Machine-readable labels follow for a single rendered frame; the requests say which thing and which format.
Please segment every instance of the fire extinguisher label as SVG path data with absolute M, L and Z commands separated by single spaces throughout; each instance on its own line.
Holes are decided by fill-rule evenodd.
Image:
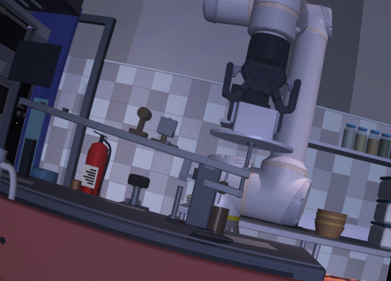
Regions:
M 81 177 L 81 185 L 92 189 L 95 188 L 98 171 L 98 167 L 85 164 L 83 169 L 83 175 Z

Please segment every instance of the metal disc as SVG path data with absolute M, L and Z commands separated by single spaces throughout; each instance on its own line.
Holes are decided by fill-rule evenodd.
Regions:
M 293 149 L 288 145 L 276 142 L 272 139 L 267 139 L 260 136 L 253 136 L 251 134 L 240 133 L 232 130 L 211 130 L 210 134 L 225 141 L 234 142 L 236 144 L 248 146 L 248 142 L 256 144 L 254 148 L 266 151 L 274 151 L 278 153 L 290 154 Z

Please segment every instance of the fire extinguisher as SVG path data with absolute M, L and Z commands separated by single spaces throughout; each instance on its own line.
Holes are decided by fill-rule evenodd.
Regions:
M 80 191 L 99 196 L 111 157 L 111 146 L 105 139 L 107 136 L 100 133 L 97 134 L 100 135 L 99 142 L 92 144 L 88 150 L 86 164 L 81 177 Z

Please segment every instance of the brown bowl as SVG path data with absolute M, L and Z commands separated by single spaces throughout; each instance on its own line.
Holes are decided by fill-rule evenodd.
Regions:
M 328 215 L 328 214 L 323 214 L 323 213 L 320 213 L 320 212 L 316 212 L 316 217 L 324 217 L 324 218 L 338 220 L 338 221 L 343 221 L 343 222 L 346 221 L 346 218 L 335 217 L 335 216 L 331 216 L 331 215 Z
M 344 224 L 332 223 L 329 221 L 324 221 L 324 220 L 316 219 L 316 218 L 315 218 L 315 223 L 326 224 L 326 225 L 330 225 L 330 226 L 334 226 L 334 227 L 338 227 L 338 228 L 343 228 L 345 226 Z
M 339 218 L 345 218 L 346 219 L 346 217 L 348 217 L 348 215 L 346 215 L 346 214 L 336 213 L 336 212 L 332 212 L 332 211 L 328 211 L 328 210 L 318 209 L 318 212 L 322 213 L 322 214 L 331 215 L 331 216 L 334 216 L 334 217 L 339 217 Z
M 317 216 L 316 219 L 327 221 L 327 222 L 331 222 L 331 223 L 336 223 L 336 224 L 342 224 L 342 225 L 346 224 L 346 221 L 334 220 L 334 219 L 327 218 L 327 217 Z
M 317 235 L 330 238 L 338 238 L 344 230 L 345 228 L 339 228 L 315 222 L 315 231 Z

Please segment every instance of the jar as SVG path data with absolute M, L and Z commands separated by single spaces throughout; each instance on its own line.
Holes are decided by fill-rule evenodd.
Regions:
M 367 154 L 376 156 L 376 154 L 378 153 L 379 140 L 380 140 L 379 133 L 380 132 L 377 130 L 371 130 L 371 133 L 368 136 L 367 150 L 365 151 Z
M 356 126 L 354 124 L 346 124 L 346 128 L 343 132 L 342 147 L 353 149 L 354 138 L 356 137 Z
M 359 130 L 356 132 L 356 139 L 354 140 L 355 151 L 365 152 L 365 146 L 367 145 L 367 129 L 365 127 L 359 127 Z
M 382 133 L 379 143 L 379 150 L 378 150 L 378 156 L 383 158 L 389 157 L 389 151 L 390 151 L 390 139 L 391 135 L 388 133 Z

